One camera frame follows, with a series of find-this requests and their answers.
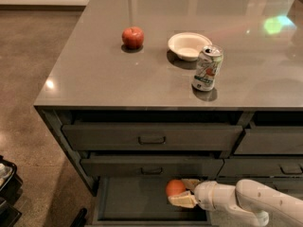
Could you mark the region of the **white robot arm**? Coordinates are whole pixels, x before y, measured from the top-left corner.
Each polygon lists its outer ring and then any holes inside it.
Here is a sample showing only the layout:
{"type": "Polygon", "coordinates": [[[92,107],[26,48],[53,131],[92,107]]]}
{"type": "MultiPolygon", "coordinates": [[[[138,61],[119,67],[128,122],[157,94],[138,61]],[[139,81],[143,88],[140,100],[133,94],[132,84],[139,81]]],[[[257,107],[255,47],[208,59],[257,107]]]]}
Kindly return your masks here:
{"type": "Polygon", "coordinates": [[[224,211],[255,227],[265,227],[270,213],[293,227],[303,227],[303,200],[252,180],[240,180],[235,185],[198,179],[171,180],[166,195],[171,205],[224,211]]]}

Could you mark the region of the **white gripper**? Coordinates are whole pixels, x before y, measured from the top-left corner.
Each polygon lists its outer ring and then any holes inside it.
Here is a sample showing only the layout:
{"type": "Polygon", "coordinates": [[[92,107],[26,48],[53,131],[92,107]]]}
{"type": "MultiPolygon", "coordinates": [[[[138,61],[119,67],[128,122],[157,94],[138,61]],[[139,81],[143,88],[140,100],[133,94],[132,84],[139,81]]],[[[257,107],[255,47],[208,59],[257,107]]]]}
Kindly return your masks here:
{"type": "Polygon", "coordinates": [[[215,181],[202,182],[199,179],[182,179],[186,189],[194,191],[194,196],[190,191],[185,191],[179,195],[169,196],[169,203],[174,206],[184,208],[194,208],[197,203],[206,211],[214,211],[213,192],[217,183],[215,181]]]}

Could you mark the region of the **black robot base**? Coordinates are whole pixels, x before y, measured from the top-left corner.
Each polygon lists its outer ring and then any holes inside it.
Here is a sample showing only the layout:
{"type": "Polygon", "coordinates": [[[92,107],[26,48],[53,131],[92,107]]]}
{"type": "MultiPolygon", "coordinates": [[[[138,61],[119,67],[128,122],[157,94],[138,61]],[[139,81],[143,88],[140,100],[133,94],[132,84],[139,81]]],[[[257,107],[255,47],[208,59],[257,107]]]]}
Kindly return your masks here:
{"type": "Polygon", "coordinates": [[[17,166],[0,157],[0,227],[14,227],[22,216],[14,206],[20,197],[22,184],[17,166]]]}

